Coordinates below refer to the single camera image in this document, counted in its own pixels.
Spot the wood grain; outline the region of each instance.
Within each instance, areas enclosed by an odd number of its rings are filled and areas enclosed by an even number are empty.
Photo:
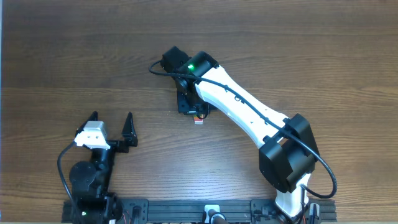
[[[172,79],[147,72],[177,45],[207,51],[271,108],[311,122],[338,179],[339,221],[398,221],[398,2],[13,0],[4,3],[2,221],[59,222],[56,158],[93,110],[139,146],[111,190],[150,200],[273,198],[250,138],[217,111],[177,113]],[[90,152],[72,149],[65,174]],[[310,186],[327,193],[322,166]]]

